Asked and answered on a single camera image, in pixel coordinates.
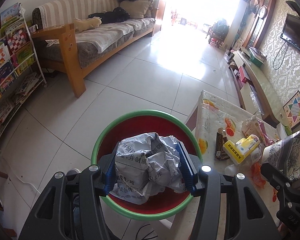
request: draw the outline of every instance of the chinese checkers board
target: chinese checkers board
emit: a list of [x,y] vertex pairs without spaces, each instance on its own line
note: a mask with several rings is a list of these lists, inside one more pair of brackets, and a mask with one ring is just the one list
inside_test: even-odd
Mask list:
[[283,107],[287,115],[289,126],[291,129],[300,124],[300,92],[295,95]]

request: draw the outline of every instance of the wall clock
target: wall clock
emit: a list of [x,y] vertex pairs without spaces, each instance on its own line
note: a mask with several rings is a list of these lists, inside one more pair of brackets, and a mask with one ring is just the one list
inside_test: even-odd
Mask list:
[[258,16],[259,18],[263,19],[264,17],[266,17],[268,12],[268,9],[266,6],[261,6],[258,12]]

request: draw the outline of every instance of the wooden sofa frame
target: wooden sofa frame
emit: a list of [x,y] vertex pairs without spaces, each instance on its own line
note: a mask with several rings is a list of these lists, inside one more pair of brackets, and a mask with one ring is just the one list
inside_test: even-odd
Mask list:
[[39,59],[40,66],[66,73],[68,75],[74,95],[79,98],[86,91],[86,86],[83,80],[85,76],[87,76],[92,70],[117,53],[119,50],[128,46],[137,39],[147,35],[148,33],[151,33],[152,31],[153,28],[150,28],[144,33],[136,37],[132,37],[124,44],[118,46],[117,48],[98,58],[96,61],[92,62],[86,68],[80,67],[73,23],[41,29],[31,34],[31,37],[39,40],[59,40],[63,62]]

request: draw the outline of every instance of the black cable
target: black cable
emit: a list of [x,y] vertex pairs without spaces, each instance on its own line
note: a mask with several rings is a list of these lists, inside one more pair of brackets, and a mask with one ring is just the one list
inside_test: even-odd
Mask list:
[[[139,228],[139,230],[138,230],[138,232],[137,232],[137,234],[136,234],[136,240],[137,240],[137,236],[138,236],[138,233],[140,232],[141,228]],[[149,236],[149,234],[147,234],[147,235],[146,235],[145,237],[143,237],[141,240],[150,240],[150,239],[153,239],[153,238],[158,237],[158,236],[154,236],[154,237],[151,237],[151,238],[146,238],[147,236]]]
[[[281,64],[280,64],[280,66],[279,66],[278,68],[274,68],[274,62],[275,62],[275,60],[277,59],[277,56],[279,55],[279,53],[280,53],[281,49],[283,48],[283,46],[285,45],[285,43],[287,43],[287,48],[286,48],[286,51],[284,52],[284,55],[283,55]],[[274,58],[274,61],[273,61],[273,63],[272,63],[272,67],[273,67],[274,70],[278,70],[278,69],[281,68],[281,66],[282,66],[284,57],[285,57],[285,55],[286,55],[286,53],[287,53],[287,50],[288,50],[288,48],[289,48],[289,43],[288,43],[288,42],[285,42],[285,43],[282,44],[281,48],[279,49],[279,51],[278,51],[278,53],[277,53],[277,56],[275,56],[275,58]]]
[[154,236],[154,237],[150,237],[150,238],[142,238],[141,240],[150,240],[150,239],[154,239],[156,237],[158,237],[158,236]]
[[137,234],[136,234],[136,240],[137,240],[137,236],[138,236],[138,233],[139,233],[139,231],[141,230],[141,228],[139,228],[139,230],[138,230],[138,232],[137,232]]
[[141,240],[150,240],[150,239],[153,239],[153,238],[158,237],[158,236],[154,236],[154,237],[146,238],[147,236],[149,236],[149,234],[147,234],[147,235],[146,235],[144,238],[142,238]]

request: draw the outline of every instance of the doorway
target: doorway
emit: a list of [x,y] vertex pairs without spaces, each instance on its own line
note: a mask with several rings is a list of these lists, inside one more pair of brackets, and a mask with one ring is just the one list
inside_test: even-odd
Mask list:
[[184,28],[207,32],[219,19],[231,26],[239,0],[164,0],[161,29],[183,25]]

